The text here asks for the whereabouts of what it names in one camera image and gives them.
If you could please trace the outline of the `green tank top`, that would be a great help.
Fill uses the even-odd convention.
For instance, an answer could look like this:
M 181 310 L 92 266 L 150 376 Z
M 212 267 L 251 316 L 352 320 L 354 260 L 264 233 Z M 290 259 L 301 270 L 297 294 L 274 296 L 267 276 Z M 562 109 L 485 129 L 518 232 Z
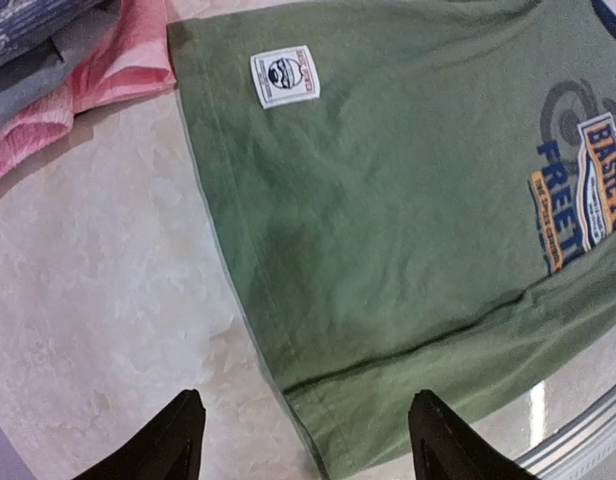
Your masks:
M 172 23 L 253 340 L 325 479 L 616 324 L 616 1 L 312 1 Z

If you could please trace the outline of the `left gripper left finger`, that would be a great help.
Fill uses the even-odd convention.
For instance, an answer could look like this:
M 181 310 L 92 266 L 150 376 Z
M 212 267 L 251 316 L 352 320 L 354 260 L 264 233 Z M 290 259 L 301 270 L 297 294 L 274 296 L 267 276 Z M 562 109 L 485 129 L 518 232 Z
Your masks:
M 197 390 L 183 390 L 122 447 L 76 480 L 197 480 L 206 410 Z

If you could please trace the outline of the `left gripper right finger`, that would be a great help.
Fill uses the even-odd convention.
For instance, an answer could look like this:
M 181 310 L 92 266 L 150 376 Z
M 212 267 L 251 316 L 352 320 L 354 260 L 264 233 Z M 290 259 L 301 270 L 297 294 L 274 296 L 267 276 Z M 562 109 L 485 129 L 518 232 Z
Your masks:
M 419 480 L 533 480 L 430 390 L 414 396 L 408 422 Z

